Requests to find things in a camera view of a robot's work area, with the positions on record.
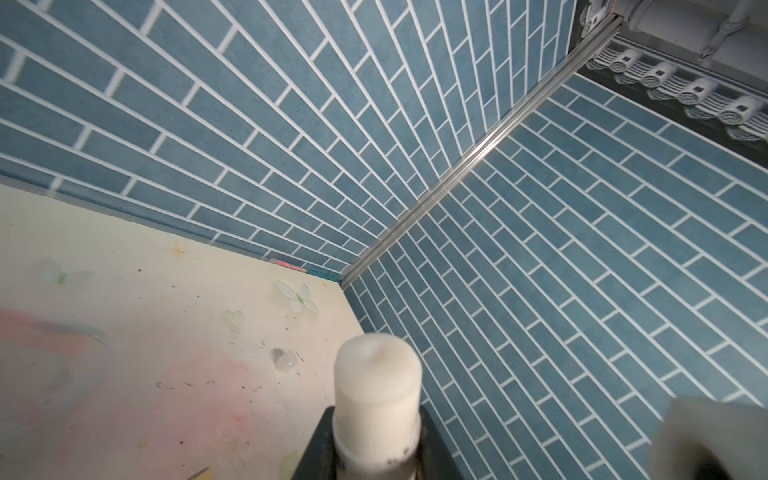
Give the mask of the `grey ceiling pipe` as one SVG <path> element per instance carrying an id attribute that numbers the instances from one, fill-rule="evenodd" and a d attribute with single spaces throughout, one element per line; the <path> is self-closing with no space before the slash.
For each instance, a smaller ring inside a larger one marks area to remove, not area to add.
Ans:
<path id="1" fill-rule="evenodd" d="M 765 1 L 615 1 L 612 12 L 628 40 L 767 87 Z"/>

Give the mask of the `white glue stick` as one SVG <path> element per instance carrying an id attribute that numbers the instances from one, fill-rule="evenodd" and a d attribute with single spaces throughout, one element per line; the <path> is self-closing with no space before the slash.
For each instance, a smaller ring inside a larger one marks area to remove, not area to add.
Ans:
<path id="1" fill-rule="evenodd" d="M 339 479 L 414 479 L 423 369 L 390 334 L 346 341 L 334 363 L 332 432 Z"/>

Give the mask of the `translucent glue stick cap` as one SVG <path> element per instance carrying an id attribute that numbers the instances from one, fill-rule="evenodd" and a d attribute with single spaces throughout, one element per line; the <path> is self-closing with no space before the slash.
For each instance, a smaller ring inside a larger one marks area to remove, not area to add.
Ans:
<path id="1" fill-rule="evenodd" d="M 274 348 L 271 350 L 271 359 L 275 370 L 285 375 L 291 372 L 298 364 L 298 355 L 290 349 Z"/>

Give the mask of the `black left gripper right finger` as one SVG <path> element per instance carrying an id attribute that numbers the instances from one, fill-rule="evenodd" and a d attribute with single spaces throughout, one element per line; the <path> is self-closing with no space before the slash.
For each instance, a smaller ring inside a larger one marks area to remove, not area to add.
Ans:
<path id="1" fill-rule="evenodd" d="M 421 418 L 418 445 L 418 478 L 420 480 L 459 480 L 463 476 L 447 444 L 425 406 L 419 409 Z"/>

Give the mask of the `brown kraft envelope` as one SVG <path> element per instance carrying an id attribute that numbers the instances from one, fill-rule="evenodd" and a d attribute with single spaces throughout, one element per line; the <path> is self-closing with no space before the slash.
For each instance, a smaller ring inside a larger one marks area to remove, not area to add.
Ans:
<path id="1" fill-rule="evenodd" d="M 216 476 L 209 467 L 206 467 L 189 477 L 188 480 L 216 480 Z"/>

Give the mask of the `white lace trim strip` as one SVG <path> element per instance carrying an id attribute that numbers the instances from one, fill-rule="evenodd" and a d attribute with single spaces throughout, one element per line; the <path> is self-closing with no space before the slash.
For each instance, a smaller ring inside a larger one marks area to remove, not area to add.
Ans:
<path id="1" fill-rule="evenodd" d="M 587 36 L 615 1 L 588 1 L 579 15 Z M 696 63 L 663 53 L 619 35 L 588 63 L 621 85 L 635 85 L 653 101 L 673 101 L 686 117 L 713 122 L 728 138 L 745 143 L 767 141 L 767 87 L 757 89 Z"/>

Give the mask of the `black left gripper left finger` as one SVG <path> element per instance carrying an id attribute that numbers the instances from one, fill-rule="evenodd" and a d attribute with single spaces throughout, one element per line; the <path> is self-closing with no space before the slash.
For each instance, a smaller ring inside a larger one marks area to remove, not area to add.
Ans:
<path id="1" fill-rule="evenodd" d="M 335 480 L 336 452 L 333 438 L 334 406 L 323 412 L 293 473 L 293 480 Z"/>

